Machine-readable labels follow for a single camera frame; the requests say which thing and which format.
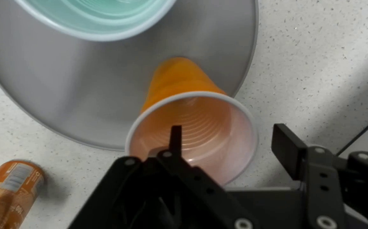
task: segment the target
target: cup rim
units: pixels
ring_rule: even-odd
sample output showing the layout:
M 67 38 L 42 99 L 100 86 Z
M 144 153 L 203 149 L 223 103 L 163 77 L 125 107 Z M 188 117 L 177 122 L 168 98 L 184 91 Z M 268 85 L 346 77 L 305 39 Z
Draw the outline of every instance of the cup rim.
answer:
M 175 100 L 179 100 L 179 99 L 184 99 L 184 98 L 191 98 L 191 97 L 206 97 L 206 98 L 214 98 L 214 99 L 220 99 L 220 100 L 224 100 L 224 102 L 228 102 L 230 103 L 233 107 L 238 108 L 248 119 L 248 125 L 249 125 L 249 128 L 252 131 L 252 135 L 254 136 L 254 145 L 253 145 L 253 149 L 249 149 L 251 150 L 251 154 L 253 154 L 253 156 L 256 155 L 256 151 L 257 151 L 257 145 L 258 145 L 258 132 L 257 132 L 257 126 L 256 126 L 256 122 L 254 122 L 254 118 L 253 116 L 251 114 L 251 112 L 242 104 L 239 103 L 238 100 L 235 100 L 234 98 L 229 97 L 229 95 L 225 95 L 225 94 L 220 94 L 220 93 L 215 93 L 215 91 L 186 91 L 186 93 L 179 93 L 179 94 L 175 94 L 175 95 L 172 95 L 172 97 L 168 97 L 168 98 L 164 98 L 159 102 L 156 102 L 155 104 L 150 105 L 147 109 L 145 109 L 135 121 L 133 123 L 131 125 L 130 127 L 130 131 L 127 133 L 127 137 L 126 137 L 126 144 L 125 144 L 125 153 L 127 155 L 130 155 L 130 144 L 131 144 L 131 140 L 132 140 L 132 136 L 136 131 L 136 128 L 139 127 L 139 125 L 150 114 L 153 113 L 155 109 L 168 104 L 168 103 L 172 103 L 172 102 L 175 102 Z
M 15 0 L 15 2 L 24 9 L 26 13 L 29 13 L 33 18 L 39 20 L 41 23 L 63 33 L 67 35 L 72 35 L 76 38 L 86 39 L 86 41 L 97 41 L 97 42 L 109 42 L 109 41 L 119 41 L 126 39 L 130 37 L 133 37 L 136 34 L 142 33 L 144 30 L 153 27 L 155 23 L 158 23 L 174 5 L 175 0 L 164 0 L 165 2 L 161 5 L 160 9 L 151 16 L 149 20 L 145 20 L 144 23 L 137 24 L 136 27 L 132 27 L 127 30 L 122 32 L 108 32 L 108 33 L 88 33 L 81 32 L 74 28 L 65 27 L 62 24 L 56 23 L 51 18 L 46 16 L 44 14 L 41 14 L 37 9 L 34 9 L 30 4 L 28 4 L 26 0 Z

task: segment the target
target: speckled countertop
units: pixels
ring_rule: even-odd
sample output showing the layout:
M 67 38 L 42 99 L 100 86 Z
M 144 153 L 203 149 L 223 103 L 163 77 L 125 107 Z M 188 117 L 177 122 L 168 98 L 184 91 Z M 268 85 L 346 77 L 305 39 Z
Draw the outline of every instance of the speckled countertop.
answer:
M 368 0 L 261 1 L 256 53 L 237 99 L 256 116 L 260 145 L 229 188 L 290 182 L 270 151 L 272 123 L 340 150 L 368 125 Z M 0 89 L 0 164 L 29 159 L 49 178 L 23 228 L 66 228 L 119 155 L 57 136 Z

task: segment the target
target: orange can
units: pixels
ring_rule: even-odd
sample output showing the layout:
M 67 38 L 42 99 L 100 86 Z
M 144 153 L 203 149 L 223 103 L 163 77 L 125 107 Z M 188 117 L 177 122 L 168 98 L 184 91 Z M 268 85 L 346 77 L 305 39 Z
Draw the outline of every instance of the orange can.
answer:
M 11 160 L 0 167 L 0 228 L 20 226 L 43 183 L 43 170 L 30 161 Z

